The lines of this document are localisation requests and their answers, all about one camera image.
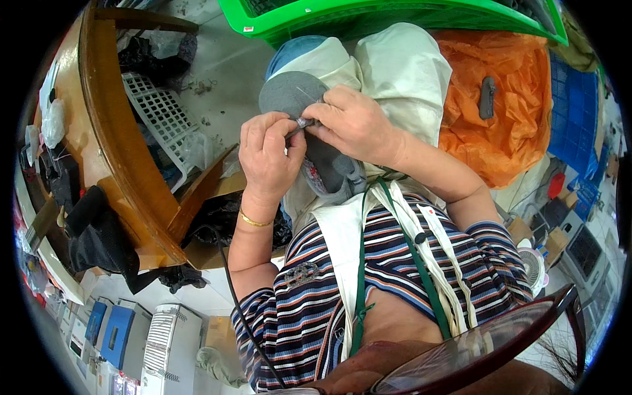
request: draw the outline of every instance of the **green apron strap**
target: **green apron strap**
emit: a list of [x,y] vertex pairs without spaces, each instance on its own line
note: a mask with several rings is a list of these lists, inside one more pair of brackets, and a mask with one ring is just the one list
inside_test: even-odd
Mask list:
[[[401,224],[397,215],[397,211],[395,210],[395,205],[393,204],[391,193],[386,187],[384,180],[382,178],[379,178],[377,182],[380,183],[380,186],[384,190],[386,198],[389,200],[389,203],[391,204],[391,207],[395,214],[395,218],[397,218],[398,223]],[[434,312],[435,318],[437,319],[437,324],[439,325],[439,330],[441,330],[441,335],[443,336],[444,340],[448,340],[452,338],[452,335],[450,334],[450,326],[447,323],[446,313],[443,311],[443,306],[439,301],[439,295],[437,294],[437,290],[434,287],[434,283],[432,282],[432,279],[430,278],[430,275],[428,274],[428,271],[423,264],[422,258],[419,256],[417,249],[412,244],[410,237],[406,234],[404,228],[402,228],[402,233],[404,234],[404,240],[406,240],[406,244],[408,245],[408,249],[410,250],[410,255],[413,257],[415,266],[417,266],[419,276],[422,278],[422,284],[424,290],[426,291],[426,294],[428,295],[428,299],[430,300],[430,306],[432,307],[432,311]]]
[[[367,187],[367,190],[362,196],[362,221],[364,221],[364,203],[367,200],[367,194],[371,186]],[[349,352],[349,356],[353,356],[360,349],[360,341],[362,340],[362,335],[364,335],[364,317],[367,315],[367,311],[369,311],[373,305],[370,305],[368,308],[365,307],[364,300],[364,267],[366,266],[366,262],[364,259],[364,228],[360,230],[360,262],[358,263],[358,287],[356,290],[356,315],[358,317],[358,322],[356,323],[355,330],[353,331],[353,341],[351,342],[351,351]]]
[[[384,192],[386,193],[386,197],[388,198],[389,203],[393,209],[393,214],[397,219],[398,223],[399,217],[397,212],[395,211],[395,205],[393,204],[393,200],[391,197],[391,193],[389,192],[384,180],[380,177],[377,179],[377,182],[380,184]],[[367,193],[370,189],[370,186],[367,187],[364,196],[362,197],[362,216],[364,215],[364,205],[367,199]],[[358,287],[356,291],[356,316],[358,317],[358,322],[356,323],[355,330],[353,331],[353,341],[351,342],[351,351],[349,353],[349,357],[353,356],[360,349],[360,342],[362,341],[362,336],[364,335],[364,318],[367,315],[367,311],[369,311],[375,304],[372,304],[368,307],[365,306],[365,251],[364,251],[364,229],[361,229],[360,235],[360,262],[358,264]],[[415,266],[417,267],[417,271],[422,279],[423,287],[425,288],[426,294],[428,295],[428,299],[430,300],[430,306],[432,307],[432,311],[434,312],[435,318],[437,319],[437,323],[439,325],[439,330],[441,331],[441,335],[444,340],[450,339],[452,335],[450,334],[450,328],[447,323],[446,313],[443,311],[443,306],[439,301],[439,295],[437,294],[437,290],[434,288],[434,284],[432,283],[432,279],[428,274],[422,258],[419,256],[415,246],[413,246],[410,238],[406,234],[404,228],[402,228],[402,233],[404,234],[404,240],[406,240],[406,244],[408,245],[408,249],[410,250],[410,255],[413,257],[413,261]]]

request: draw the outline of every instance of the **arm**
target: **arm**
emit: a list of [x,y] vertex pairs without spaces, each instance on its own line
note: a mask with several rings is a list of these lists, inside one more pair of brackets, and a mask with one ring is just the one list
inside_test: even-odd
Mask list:
[[466,164],[400,130],[403,148],[388,167],[408,174],[446,202],[450,218],[465,231],[478,221],[500,222],[489,188]]
[[464,231],[475,222],[499,222],[485,183],[466,164],[395,128],[373,99],[338,85],[325,103],[305,109],[304,118],[323,126],[308,131],[355,159],[388,166],[425,185],[443,199],[451,219]]
[[305,136],[297,133],[284,153],[285,136],[297,124],[287,114],[268,112],[241,127],[239,158],[247,186],[241,197],[241,210],[254,226],[240,215],[228,252],[228,269],[237,299],[253,291],[271,288],[278,269],[272,256],[272,221],[279,202],[294,182],[305,156]]

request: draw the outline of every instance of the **hand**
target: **hand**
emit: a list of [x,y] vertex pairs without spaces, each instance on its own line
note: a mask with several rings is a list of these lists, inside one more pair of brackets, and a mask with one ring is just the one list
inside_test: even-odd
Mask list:
[[391,125],[378,103],[344,85],[328,90],[324,100],[303,112],[322,123],[307,131],[345,155],[390,167],[404,149],[404,131]]
[[246,191],[261,206],[274,205],[276,209],[296,179],[305,156],[303,133],[290,138],[285,154],[285,136],[298,127],[288,118],[283,112],[268,112],[241,126],[239,160],[248,181]]

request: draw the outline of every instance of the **hair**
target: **hair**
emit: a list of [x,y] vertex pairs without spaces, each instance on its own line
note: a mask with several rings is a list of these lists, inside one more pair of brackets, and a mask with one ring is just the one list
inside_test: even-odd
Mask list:
[[566,345],[554,344],[550,334],[547,333],[540,337],[538,344],[553,359],[553,364],[545,367],[557,371],[565,379],[567,386],[568,384],[571,384],[571,386],[575,385],[580,377],[577,366],[577,353]]

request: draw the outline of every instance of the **gold bracelet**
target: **gold bracelet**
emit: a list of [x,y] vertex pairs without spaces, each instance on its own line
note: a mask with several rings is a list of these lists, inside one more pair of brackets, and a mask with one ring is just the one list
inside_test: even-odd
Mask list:
[[241,209],[241,207],[239,208],[239,213],[241,214],[241,218],[246,221],[247,223],[251,224],[252,226],[268,226],[269,224],[274,222],[274,219],[271,220],[270,222],[266,222],[266,223],[262,223],[262,222],[255,222],[253,220],[251,220],[250,218],[248,218],[246,216],[246,214],[243,213],[243,210]]

